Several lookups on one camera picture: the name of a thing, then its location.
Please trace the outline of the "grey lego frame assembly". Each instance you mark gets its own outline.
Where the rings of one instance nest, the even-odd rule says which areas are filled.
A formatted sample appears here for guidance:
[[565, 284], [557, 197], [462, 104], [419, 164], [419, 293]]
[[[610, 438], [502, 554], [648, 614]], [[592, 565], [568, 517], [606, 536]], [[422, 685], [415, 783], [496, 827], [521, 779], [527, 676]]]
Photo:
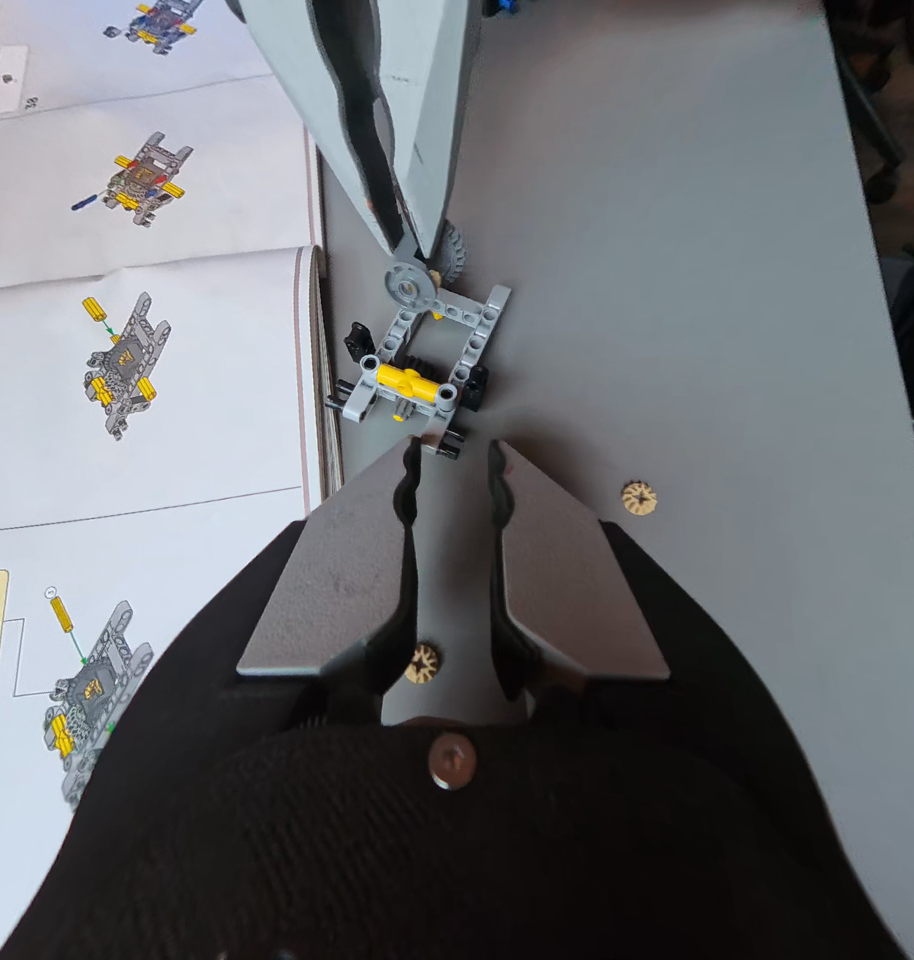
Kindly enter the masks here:
[[[355, 322], [343, 342], [359, 367], [359, 376], [353, 383], [338, 380], [325, 406], [360, 424], [376, 402], [390, 402], [400, 423], [415, 414], [426, 418], [421, 434], [426, 451], [457, 460], [465, 437], [452, 422], [460, 410], [480, 409], [489, 379], [484, 353], [510, 297], [511, 289], [503, 285], [495, 285], [483, 302], [440, 288], [429, 308], [399, 309], [378, 341], [367, 326]], [[437, 375], [432, 364], [407, 352], [428, 316], [469, 330], [461, 355], [444, 377]]]

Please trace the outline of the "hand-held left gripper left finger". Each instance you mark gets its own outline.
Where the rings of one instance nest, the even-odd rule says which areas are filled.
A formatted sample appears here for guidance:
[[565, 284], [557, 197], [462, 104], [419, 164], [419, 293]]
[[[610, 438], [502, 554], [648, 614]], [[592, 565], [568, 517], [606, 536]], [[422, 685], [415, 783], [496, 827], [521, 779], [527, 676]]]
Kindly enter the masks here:
[[416, 646], [422, 443], [400, 441], [307, 518], [237, 664], [384, 695]]

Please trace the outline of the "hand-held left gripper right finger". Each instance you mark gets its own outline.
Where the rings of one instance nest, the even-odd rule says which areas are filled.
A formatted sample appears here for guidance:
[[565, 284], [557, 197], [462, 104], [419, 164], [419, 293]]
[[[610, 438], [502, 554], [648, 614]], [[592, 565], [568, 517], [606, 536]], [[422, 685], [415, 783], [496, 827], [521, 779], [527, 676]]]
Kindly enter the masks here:
[[490, 652], [505, 698], [666, 682], [670, 667], [594, 511], [501, 439], [488, 447], [488, 489]]

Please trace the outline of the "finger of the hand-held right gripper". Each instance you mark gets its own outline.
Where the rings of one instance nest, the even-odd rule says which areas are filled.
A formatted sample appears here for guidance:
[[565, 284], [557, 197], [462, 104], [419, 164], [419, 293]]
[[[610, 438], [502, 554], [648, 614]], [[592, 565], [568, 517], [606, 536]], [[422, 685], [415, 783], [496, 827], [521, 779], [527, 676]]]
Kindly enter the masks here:
[[365, 206], [393, 260], [439, 245], [482, 25], [481, 2], [363, 3]]
[[405, 233], [377, 67], [378, 17], [368, 1], [228, 1], [364, 224], [390, 255]]

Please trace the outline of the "grey lego differential housing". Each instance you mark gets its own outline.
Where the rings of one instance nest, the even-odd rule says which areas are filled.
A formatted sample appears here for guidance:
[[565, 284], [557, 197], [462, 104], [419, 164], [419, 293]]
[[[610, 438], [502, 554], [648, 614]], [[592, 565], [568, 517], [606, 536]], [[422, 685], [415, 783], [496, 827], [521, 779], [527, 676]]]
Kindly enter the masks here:
[[438, 270], [442, 276], [441, 287], [448, 287], [462, 276], [465, 264], [463, 234], [449, 219], [443, 220], [437, 244], [430, 254], [421, 252], [413, 232], [406, 227], [403, 238], [392, 251], [384, 284], [389, 296], [399, 306], [414, 311], [427, 310], [439, 292], [428, 270]]

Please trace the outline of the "lego instruction booklet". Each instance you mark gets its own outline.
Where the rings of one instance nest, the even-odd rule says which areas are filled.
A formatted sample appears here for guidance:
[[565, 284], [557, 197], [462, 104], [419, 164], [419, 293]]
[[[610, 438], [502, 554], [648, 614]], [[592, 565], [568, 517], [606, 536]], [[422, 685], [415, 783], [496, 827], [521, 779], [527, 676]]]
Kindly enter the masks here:
[[0, 820], [64, 830], [115, 694], [286, 522], [306, 464], [316, 144], [222, 2], [170, 55], [131, 2], [0, 2]]

